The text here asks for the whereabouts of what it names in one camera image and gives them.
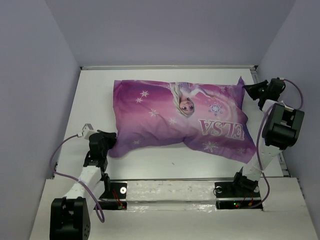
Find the pink printed pillowcase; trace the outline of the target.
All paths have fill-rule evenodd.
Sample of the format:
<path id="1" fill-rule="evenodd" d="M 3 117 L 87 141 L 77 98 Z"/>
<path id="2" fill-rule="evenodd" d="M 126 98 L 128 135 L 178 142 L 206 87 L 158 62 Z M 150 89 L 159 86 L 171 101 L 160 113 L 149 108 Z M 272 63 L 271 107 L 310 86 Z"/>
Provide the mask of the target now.
<path id="1" fill-rule="evenodd" d="M 243 112 L 245 82 L 235 85 L 116 80 L 113 110 L 120 158 L 144 147 L 188 148 L 248 163 L 256 146 Z"/>

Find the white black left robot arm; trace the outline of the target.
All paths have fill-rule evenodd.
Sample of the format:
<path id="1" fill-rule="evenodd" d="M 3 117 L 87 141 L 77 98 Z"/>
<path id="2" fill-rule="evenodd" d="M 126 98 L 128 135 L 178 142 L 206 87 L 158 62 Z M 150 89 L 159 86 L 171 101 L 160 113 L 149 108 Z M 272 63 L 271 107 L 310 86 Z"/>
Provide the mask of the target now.
<path id="1" fill-rule="evenodd" d="M 117 141 L 115 132 L 93 130 L 85 125 L 72 138 L 84 138 L 89 150 L 78 177 L 56 171 L 53 162 L 49 168 L 55 176 L 74 181 L 70 190 L 61 198 L 55 198 L 50 207 L 49 238 L 51 240 L 87 240 L 91 233 L 90 214 L 95 211 L 103 223 L 105 216 L 99 198 L 110 194 L 111 181 L 106 173 L 107 155 Z"/>

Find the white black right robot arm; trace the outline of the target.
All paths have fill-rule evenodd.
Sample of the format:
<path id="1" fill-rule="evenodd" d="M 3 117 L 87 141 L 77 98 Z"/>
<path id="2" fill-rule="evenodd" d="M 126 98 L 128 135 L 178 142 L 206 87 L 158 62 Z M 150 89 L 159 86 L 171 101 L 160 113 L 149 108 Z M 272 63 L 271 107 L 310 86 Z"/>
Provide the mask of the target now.
<path id="1" fill-rule="evenodd" d="M 292 84 L 299 92 L 300 106 L 293 108 L 279 101 L 286 83 Z M 296 144 L 300 135 L 305 112 L 302 111 L 304 98 L 299 87 L 285 78 L 273 78 L 244 89 L 253 100 L 258 100 L 259 109 L 264 113 L 256 140 L 256 156 L 241 168 L 230 183 L 235 196 L 252 193 L 258 187 L 264 171 L 275 156 Z"/>

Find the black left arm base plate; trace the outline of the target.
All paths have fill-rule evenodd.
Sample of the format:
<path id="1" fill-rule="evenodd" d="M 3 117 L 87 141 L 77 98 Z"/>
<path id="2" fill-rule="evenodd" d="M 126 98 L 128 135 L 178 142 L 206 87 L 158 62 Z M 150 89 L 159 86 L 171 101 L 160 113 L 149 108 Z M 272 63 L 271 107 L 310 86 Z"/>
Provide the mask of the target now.
<path id="1" fill-rule="evenodd" d="M 102 210 L 108 211 L 124 211 L 127 209 L 127 181 L 111 181 L 109 191 L 105 191 L 99 203 Z"/>

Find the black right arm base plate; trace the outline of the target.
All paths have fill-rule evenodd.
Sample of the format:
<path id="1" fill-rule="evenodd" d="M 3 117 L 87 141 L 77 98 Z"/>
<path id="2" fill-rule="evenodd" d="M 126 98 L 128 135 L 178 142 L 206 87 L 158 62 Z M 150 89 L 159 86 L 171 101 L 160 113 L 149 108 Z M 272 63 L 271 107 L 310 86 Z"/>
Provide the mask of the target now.
<path id="1" fill-rule="evenodd" d="M 233 185 L 232 181 L 217 181 L 212 191 L 217 210 L 263 209 L 259 187 L 249 190 Z"/>

